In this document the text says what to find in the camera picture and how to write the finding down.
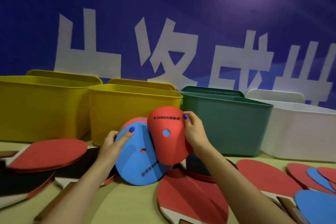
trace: right hand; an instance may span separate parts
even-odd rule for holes
[[[210,142],[205,134],[203,123],[199,117],[193,112],[184,112],[185,137],[188,143],[193,148],[195,154],[199,156],[199,152],[210,145]]]

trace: table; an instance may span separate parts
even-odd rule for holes
[[[88,147],[93,147],[87,138]],[[0,150],[19,150],[24,144],[0,141]],[[245,157],[226,156],[236,163]],[[313,167],[333,167],[336,163],[303,162],[276,159],[261,153],[253,159],[265,162],[284,171],[287,163],[303,163]],[[160,224],[169,223],[157,207],[156,193],[158,182],[148,186],[131,186],[118,177],[109,185],[99,188],[90,206],[85,224]],[[49,185],[42,192],[29,200],[0,209],[1,223],[32,224],[34,217],[61,191],[55,184]],[[228,224],[238,224],[232,211],[229,212]]]

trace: blue wall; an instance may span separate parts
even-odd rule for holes
[[[151,53],[167,18],[176,23],[174,32],[198,35],[195,57],[183,75],[205,87],[216,45],[243,48],[247,30],[256,31],[255,50],[257,39],[267,33],[267,51],[274,53],[269,71],[260,72],[259,89],[272,90],[276,76],[283,76],[291,45],[301,46],[291,75],[299,78],[310,41],[318,47],[306,79],[319,80],[329,47],[336,43],[336,0],[1,0],[0,75],[54,70],[60,14],[73,22],[71,48],[84,50],[83,9],[96,13],[97,52],[121,54],[121,78],[146,81],[166,72],[161,64],[155,73],[149,58],[141,65],[134,27],[142,18]],[[169,53],[174,64],[183,56]],[[336,109],[332,62],[327,76],[332,88],[317,104]],[[223,66],[219,77],[235,80],[239,89],[240,70]],[[256,73],[249,70],[248,83]]]

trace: white bin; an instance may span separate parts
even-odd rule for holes
[[[336,110],[258,100],[274,105],[261,150],[285,159],[336,161]]]

